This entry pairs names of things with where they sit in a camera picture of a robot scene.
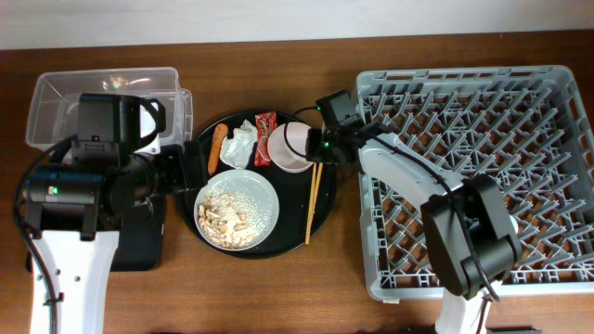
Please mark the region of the white bowl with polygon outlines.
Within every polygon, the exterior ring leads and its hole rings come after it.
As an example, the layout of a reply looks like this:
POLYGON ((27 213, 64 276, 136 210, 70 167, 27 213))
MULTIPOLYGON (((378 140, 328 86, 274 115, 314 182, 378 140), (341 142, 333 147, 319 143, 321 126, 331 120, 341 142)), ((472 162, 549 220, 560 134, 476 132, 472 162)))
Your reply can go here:
POLYGON ((268 153, 272 162, 281 170, 301 173, 312 166, 312 162, 303 157, 309 129, 310 126, 305 123, 290 122, 287 136, 284 136, 284 124, 279 125, 271 134, 267 143, 268 153))

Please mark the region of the wooden chopstick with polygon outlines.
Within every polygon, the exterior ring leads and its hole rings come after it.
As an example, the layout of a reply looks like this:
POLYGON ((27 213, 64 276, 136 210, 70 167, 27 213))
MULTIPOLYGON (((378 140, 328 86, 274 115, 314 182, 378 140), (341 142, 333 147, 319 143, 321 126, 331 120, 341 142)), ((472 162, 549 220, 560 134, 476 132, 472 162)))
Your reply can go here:
POLYGON ((317 164, 314 162, 312 167, 312 179, 311 179, 311 186, 310 186, 310 198, 309 198, 309 206, 308 206, 308 216, 307 216, 307 226, 306 226, 306 239, 309 239, 310 237, 310 231, 311 231, 311 224, 312 224, 312 212, 314 210, 314 191, 315 191, 315 186, 316 186, 316 170, 317 170, 317 164))
MULTIPOLYGON (((315 195, 314 196, 314 202, 313 202, 313 204, 314 204, 314 206, 313 206, 314 207, 314 210, 312 212, 311 231, 312 231, 313 220, 314 220, 315 212, 316 212, 316 202, 317 202, 317 197, 318 197, 318 191, 319 191, 320 181, 321 181, 321 177, 322 177, 322 174, 323 174, 323 164, 322 163, 319 163, 319 162, 316 162, 316 164, 317 164, 317 166, 316 166, 317 167, 317 170, 316 170, 316 186, 315 186, 315 191, 314 191, 314 195, 315 195)), ((305 245, 308 245, 310 243, 310 237, 309 237, 309 239, 306 239, 306 237, 305 237, 305 240, 304 240, 304 244, 305 245)))

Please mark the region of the orange carrot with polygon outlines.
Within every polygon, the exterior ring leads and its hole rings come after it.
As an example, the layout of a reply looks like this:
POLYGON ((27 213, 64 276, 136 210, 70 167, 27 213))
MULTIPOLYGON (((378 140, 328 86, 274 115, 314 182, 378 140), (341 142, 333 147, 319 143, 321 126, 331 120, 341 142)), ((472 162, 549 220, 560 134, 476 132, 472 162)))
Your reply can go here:
POLYGON ((214 128, 213 141, 211 144, 211 151, 210 151, 208 164, 207 164, 207 171, 208 171, 209 175, 214 175, 214 173, 216 172, 216 169, 218 166, 218 161, 219 161, 219 155, 221 152, 221 147, 222 147, 223 141, 226 139, 227 135, 228 135, 228 126, 224 123, 217 124, 216 127, 214 128))

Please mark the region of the white napkin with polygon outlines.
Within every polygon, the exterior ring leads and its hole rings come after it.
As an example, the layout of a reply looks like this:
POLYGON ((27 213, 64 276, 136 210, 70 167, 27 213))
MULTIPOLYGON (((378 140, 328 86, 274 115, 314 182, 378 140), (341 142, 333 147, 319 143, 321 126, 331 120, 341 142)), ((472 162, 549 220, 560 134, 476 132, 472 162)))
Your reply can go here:
POLYGON ((250 121, 244 120, 239 128, 233 130, 233 136, 230 139, 223 140, 220 160, 234 169, 245 169, 250 162, 257 140, 256 127, 250 121))

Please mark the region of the grey plate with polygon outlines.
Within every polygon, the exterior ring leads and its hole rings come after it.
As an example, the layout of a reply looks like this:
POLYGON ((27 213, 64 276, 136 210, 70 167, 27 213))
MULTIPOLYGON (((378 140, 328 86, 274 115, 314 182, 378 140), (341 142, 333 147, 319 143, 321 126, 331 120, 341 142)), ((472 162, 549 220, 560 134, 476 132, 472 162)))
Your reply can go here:
MULTIPOLYGON (((194 218, 194 209, 195 204, 198 199, 203 199, 209 192, 212 190, 229 190, 229 191, 240 191, 247 193, 248 195, 254 197, 255 199, 260 200, 262 203, 268 204, 270 207, 274 207, 275 211, 275 219, 274 226, 272 231, 274 230, 278 217, 279 217, 279 199, 276 190, 267 181, 263 176, 253 171, 248 170, 229 170, 224 171, 220 174, 215 175, 212 177, 198 193, 196 199, 194 200, 194 207, 193 207, 193 218, 194 218)), ((223 251, 222 249, 216 248, 214 245, 209 243, 203 235, 199 232, 199 235, 205 240, 207 244, 214 247, 219 251, 223 251)), ((256 244, 254 247, 251 247, 247 250, 225 250, 231 252, 239 252, 239 251, 250 251, 263 241, 256 244)))

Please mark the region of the rice and food scraps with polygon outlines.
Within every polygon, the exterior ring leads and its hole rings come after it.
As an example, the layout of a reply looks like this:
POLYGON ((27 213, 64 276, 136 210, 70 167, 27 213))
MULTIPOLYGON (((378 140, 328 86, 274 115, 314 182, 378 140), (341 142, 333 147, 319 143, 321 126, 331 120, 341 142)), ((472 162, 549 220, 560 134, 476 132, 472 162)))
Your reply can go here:
POLYGON ((194 219, 199 232, 216 248, 243 251, 272 231, 274 207, 240 191, 212 190, 198 199, 194 219))

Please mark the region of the red snack wrapper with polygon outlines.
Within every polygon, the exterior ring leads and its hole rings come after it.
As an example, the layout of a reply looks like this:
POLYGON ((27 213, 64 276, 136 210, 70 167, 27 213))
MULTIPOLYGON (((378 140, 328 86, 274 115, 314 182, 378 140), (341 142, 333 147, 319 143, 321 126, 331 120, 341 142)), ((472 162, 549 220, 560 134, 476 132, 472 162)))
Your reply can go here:
POLYGON ((268 153, 267 143, 269 136, 277 129, 277 114, 274 111, 260 113, 255 116, 258 141, 254 156, 254 166, 268 166, 271 158, 268 153))

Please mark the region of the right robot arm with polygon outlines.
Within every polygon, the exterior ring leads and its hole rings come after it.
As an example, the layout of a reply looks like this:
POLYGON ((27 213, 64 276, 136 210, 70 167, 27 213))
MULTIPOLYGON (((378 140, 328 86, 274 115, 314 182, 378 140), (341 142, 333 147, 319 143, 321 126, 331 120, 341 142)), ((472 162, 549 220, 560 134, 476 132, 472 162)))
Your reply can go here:
POLYGON ((485 333, 498 289, 522 257, 518 225, 497 182, 443 169, 395 133, 334 127, 311 129, 305 157, 351 164, 390 187, 421 216, 433 273, 444 287, 436 333, 485 333))

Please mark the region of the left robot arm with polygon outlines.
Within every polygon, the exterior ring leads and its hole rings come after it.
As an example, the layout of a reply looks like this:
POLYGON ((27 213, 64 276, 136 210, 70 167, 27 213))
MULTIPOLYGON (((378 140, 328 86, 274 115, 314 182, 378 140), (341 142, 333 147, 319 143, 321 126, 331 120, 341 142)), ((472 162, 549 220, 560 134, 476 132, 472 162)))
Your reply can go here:
POLYGON ((166 196, 200 186, 201 162, 161 145, 156 98, 84 93, 74 134, 25 170, 13 219, 31 257, 33 333, 99 333, 111 272, 161 262, 166 196))

